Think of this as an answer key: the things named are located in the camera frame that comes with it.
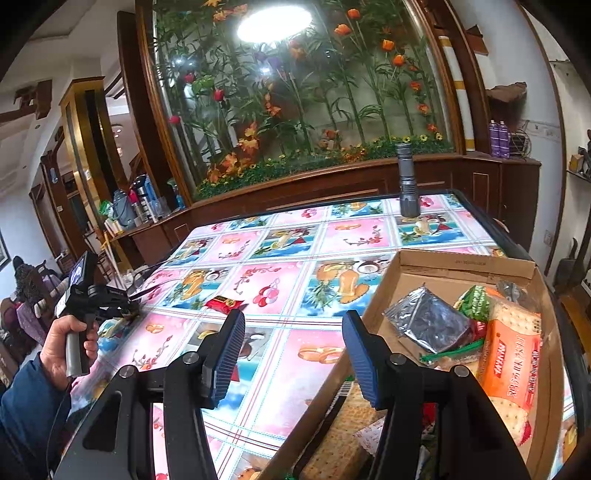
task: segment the blue jacket sleeve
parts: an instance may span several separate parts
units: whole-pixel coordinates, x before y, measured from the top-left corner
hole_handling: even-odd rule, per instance
[[[58,454],[59,436],[52,435],[49,442],[51,427],[55,419],[55,432],[62,430],[70,406],[70,394],[51,384],[39,354],[19,370],[0,398],[1,478],[47,478],[48,443],[52,465]]]

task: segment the purple bottle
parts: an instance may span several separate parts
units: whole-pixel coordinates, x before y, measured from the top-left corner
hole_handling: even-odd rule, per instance
[[[491,136],[491,155],[499,158],[501,156],[501,144],[499,142],[499,124],[494,120],[488,124],[488,132]]]
[[[510,144],[511,134],[509,133],[509,129],[505,125],[505,122],[501,120],[501,124],[499,125],[499,146],[501,147],[501,158],[509,158]]]

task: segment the red snack packet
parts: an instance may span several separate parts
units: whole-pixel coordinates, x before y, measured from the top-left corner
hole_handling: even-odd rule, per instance
[[[227,315],[230,313],[230,310],[237,309],[243,303],[244,300],[232,300],[222,297],[221,295],[217,295],[216,297],[205,302],[205,306],[215,310],[216,312]]]

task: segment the glass panel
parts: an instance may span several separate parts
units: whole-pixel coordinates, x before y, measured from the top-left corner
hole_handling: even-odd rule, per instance
[[[403,0],[154,3],[155,58],[196,198],[301,171],[454,151]]]

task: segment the green snack packet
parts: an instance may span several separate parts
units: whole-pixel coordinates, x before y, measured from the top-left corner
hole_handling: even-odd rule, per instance
[[[456,308],[469,319],[480,322],[488,321],[491,303],[486,295],[486,289],[480,285],[474,285],[460,300]]]

